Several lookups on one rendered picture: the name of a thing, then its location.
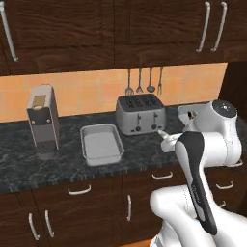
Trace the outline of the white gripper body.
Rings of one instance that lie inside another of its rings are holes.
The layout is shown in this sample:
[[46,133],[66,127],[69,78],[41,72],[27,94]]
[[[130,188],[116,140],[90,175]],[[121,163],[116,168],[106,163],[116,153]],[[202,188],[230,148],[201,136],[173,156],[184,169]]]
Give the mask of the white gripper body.
[[158,130],[158,134],[163,138],[163,141],[161,142],[161,149],[164,152],[174,151],[175,143],[177,139],[180,137],[180,133],[170,135],[163,130]]

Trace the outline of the grey rectangular tupperware container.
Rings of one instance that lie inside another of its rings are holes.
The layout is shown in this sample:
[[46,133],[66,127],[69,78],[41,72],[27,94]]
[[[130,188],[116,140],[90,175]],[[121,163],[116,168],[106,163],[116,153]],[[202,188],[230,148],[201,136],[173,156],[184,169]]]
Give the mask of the grey rectangular tupperware container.
[[80,129],[82,153],[91,167],[121,161],[124,146],[117,128],[112,123],[86,125]]

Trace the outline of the silver four-slot toaster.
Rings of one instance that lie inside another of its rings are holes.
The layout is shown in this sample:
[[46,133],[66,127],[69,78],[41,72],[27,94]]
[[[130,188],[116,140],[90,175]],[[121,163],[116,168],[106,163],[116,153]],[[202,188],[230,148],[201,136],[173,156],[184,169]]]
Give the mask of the silver four-slot toaster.
[[140,135],[164,130],[166,110],[154,94],[120,96],[116,104],[116,122],[124,135]]

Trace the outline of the dark wood drawer front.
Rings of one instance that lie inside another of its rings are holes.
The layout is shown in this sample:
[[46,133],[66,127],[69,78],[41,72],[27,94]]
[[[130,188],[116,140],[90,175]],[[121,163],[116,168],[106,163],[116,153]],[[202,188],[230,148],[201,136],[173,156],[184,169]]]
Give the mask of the dark wood drawer front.
[[[244,168],[207,168],[206,178],[208,179],[209,187],[213,193],[216,200],[222,198],[223,200],[228,200],[232,198],[234,201],[241,201],[246,187],[246,172]],[[228,190],[220,190],[215,184],[218,183],[221,186],[229,185],[233,181],[234,187]]]
[[[164,180],[154,180],[151,174],[158,177],[167,176],[173,172],[173,177]],[[123,175],[123,192],[132,194],[134,192],[151,192],[153,190],[174,185],[185,184],[185,177],[178,164],[162,168],[148,169],[146,171],[134,172]]]
[[[89,193],[71,196],[72,191],[87,189],[89,184],[92,189]],[[120,176],[96,178],[70,183],[50,185],[33,190],[33,195],[38,206],[52,207],[63,204],[82,205],[92,204],[95,200],[111,200],[116,192],[121,191],[122,178]]]

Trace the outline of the hanging metal ladle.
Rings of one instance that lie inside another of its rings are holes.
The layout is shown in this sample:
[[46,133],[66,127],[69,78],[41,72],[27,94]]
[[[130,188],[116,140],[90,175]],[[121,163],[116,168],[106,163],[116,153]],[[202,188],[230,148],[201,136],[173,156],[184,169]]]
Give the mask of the hanging metal ladle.
[[151,76],[152,76],[152,67],[150,67],[150,74],[149,74],[149,85],[147,87],[147,91],[149,93],[153,93],[155,91],[155,87],[151,84]]

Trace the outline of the hanging metal spatula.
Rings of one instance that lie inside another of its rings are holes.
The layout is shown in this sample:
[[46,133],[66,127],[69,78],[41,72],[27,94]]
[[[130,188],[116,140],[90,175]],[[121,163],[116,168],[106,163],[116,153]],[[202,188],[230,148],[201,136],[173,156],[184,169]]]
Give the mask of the hanging metal spatula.
[[138,87],[136,89],[136,93],[137,94],[141,94],[143,92],[143,89],[142,89],[142,86],[141,86],[141,82],[142,82],[142,68],[139,68]]

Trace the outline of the dark wood base cupboard door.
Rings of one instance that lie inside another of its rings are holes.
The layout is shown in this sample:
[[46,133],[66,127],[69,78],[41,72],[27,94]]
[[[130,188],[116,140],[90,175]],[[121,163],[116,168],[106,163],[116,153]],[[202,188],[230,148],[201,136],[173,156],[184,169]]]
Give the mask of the dark wood base cupboard door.
[[[55,233],[50,237],[44,211],[49,211],[49,220]],[[116,210],[111,203],[44,207],[43,223],[50,247],[116,247],[120,240],[115,223]]]
[[[123,195],[122,243],[132,243],[153,238],[162,225],[162,220],[153,214],[150,207],[150,192],[134,192]],[[127,195],[132,200],[131,221],[127,222]]]
[[0,247],[41,247],[42,238],[36,241],[32,235],[28,214],[41,236],[41,223],[34,206],[7,206],[0,209]]

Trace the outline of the grey coffee machine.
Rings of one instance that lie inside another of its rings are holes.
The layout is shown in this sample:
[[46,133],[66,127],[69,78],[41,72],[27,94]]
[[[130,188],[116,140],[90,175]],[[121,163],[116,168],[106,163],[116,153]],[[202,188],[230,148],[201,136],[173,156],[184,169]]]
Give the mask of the grey coffee machine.
[[60,128],[54,88],[48,84],[34,87],[26,111],[38,158],[53,159],[59,150]]

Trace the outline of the dark wood wall cupboard door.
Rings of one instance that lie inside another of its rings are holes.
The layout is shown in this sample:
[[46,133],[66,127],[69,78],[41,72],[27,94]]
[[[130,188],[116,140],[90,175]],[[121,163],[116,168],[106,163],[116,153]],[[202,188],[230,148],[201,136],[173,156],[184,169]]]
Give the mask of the dark wood wall cupboard door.
[[115,67],[118,69],[198,64],[211,0],[114,0]]
[[4,0],[17,59],[12,75],[111,69],[113,0]]
[[218,53],[225,62],[246,61],[247,0],[216,0],[216,38],[222,16],[221,1],[227,2],[228,10],[220,44],[214,53]]

